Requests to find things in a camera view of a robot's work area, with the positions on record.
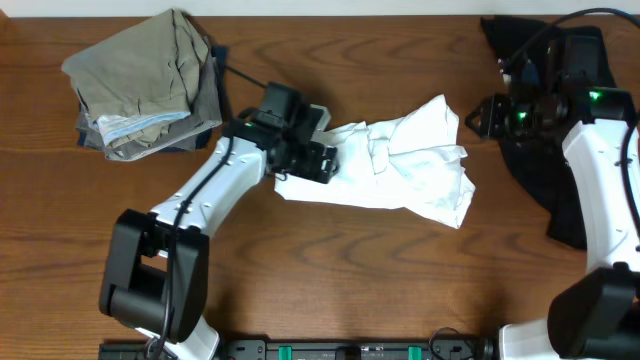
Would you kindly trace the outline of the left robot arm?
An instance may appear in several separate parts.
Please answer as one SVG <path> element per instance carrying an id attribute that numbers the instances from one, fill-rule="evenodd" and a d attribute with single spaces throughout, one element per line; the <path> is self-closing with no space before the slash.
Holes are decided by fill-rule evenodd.
<path id="1" fill-rule="evenodd" d="M 147 341 L 103 344 L 100 358 L 214 358 L 220 335 L 204 317 L 210 241 L 238 200 L 269 175 L 329 182 L 337 150 L 314 138 L 330 119 L 327 107 L 269 83 L 260 105 L 230 118 L 209 159 L 177 192 L 146 213 L 119 216 L 99 309 Z"/>

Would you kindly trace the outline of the white t-shirt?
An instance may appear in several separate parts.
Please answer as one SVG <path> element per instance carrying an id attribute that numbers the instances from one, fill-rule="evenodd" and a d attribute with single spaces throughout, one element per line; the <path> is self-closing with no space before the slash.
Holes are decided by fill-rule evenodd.
<path id="1" fill-rule="evenodd" d="M 319 132 L 315 141 L 337 149 L 338 172 L 327 184 L 289 175 L 274 190 L 286 200 L 406 208 L 458 229 L 475 192 L 458 128 L 459 116 L 438 95 L 404 117 Z"/>

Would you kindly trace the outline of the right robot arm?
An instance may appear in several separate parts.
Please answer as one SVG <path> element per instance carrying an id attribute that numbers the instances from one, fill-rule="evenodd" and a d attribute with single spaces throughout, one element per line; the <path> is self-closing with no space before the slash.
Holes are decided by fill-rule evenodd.
<path id="1" fill-rule="evenodd" d="M 636 359 L 639 356 L 639 155 L 631 95 L 598 77 L 595 37 L 554 40 L 544 85 L 512 76 L 509 92 L 465 119 L 478 136 L 552 140 L 572 171 L 586 233 L 585 276 L 557 295 L 546 317 L 504 326 L 501 359 Z"/>

